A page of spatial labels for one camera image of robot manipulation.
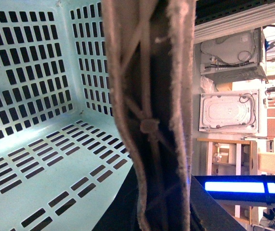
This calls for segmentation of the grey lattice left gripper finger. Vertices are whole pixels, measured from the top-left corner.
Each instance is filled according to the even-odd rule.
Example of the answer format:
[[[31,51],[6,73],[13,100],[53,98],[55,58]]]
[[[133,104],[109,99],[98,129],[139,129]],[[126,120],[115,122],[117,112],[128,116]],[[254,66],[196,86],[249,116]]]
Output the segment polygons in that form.
[[[104,0],[112,112],[143,231],[190,229],[194,0]]]

